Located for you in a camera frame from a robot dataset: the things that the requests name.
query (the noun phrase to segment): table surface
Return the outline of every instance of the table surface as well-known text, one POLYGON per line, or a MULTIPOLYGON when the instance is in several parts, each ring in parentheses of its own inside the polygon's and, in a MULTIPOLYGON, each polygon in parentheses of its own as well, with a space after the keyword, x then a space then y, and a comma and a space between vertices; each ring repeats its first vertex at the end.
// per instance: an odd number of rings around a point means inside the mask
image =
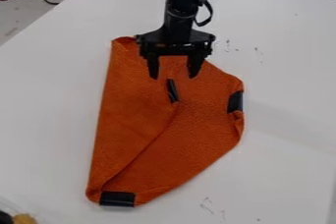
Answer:
POLYGON ((335 0, 212 0, 240 144, 142 207, 85 198, 110 40, 158 28, 164 1, 65 0, 0 48, 1 196, 42 224, 335 223, 335 0))

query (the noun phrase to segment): cloth fold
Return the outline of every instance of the cloth fold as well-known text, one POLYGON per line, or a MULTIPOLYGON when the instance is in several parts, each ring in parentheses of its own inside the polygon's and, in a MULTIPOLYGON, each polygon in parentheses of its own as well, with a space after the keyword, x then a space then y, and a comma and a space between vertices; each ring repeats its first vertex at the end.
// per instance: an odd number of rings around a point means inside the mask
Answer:
POLYGON ((242 82, 206 61, 189 79, 186 63, 187 57, 161 57, 159 79, 153 80, 133 38, 112 42, 86 189, 90 200, 149 202, 239 142, 244 113, 227 108, 240 104, 230 99, 242 99, 233 95, 243 91, 242 82), (168 81, 174 81, 178 101, 172 102, 168 81))

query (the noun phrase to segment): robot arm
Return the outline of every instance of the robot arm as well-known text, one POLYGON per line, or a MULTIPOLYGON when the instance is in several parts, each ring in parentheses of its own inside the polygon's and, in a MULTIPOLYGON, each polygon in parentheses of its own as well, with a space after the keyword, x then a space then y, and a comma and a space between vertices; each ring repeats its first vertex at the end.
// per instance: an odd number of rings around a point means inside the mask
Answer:
POLYGON ((212 16, 208 0, 166 0, 163 26, 155 31, 137 36, 140 55, 147 60, 149 75, 157 79, 160 56, 188 56, 187 67, 190 78, 194 78, 204 61, 212 52, 213 34, 193 29, 193 23, 204 26, 211 17, 202 23, 196 21, 198 8, 205 5, 212 16))

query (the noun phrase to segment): black clip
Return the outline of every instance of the black clip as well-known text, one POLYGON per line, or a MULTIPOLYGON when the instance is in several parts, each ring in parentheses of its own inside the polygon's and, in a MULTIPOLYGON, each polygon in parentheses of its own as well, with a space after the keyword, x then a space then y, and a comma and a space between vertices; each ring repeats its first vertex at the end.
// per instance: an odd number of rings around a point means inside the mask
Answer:
POLYGON ((178 102, 180 98, 179 98, 179 94, 177 92, 174 80, 168 79, 167 86, 168 86, 168 95, 169 95, 170 101, 172 103, 178 102))

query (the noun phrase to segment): folded cloth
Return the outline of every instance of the folded cloth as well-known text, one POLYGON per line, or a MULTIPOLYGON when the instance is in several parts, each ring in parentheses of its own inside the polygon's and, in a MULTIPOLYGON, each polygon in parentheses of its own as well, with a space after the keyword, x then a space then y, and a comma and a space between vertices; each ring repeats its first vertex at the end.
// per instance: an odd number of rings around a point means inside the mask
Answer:
POLYGON ((112 42, 87 197, 136 206, 184 184, 240 140, 242 82, 204 62, 190 79, 186 57, 161 57, 148 76, 133 38, 112 42))

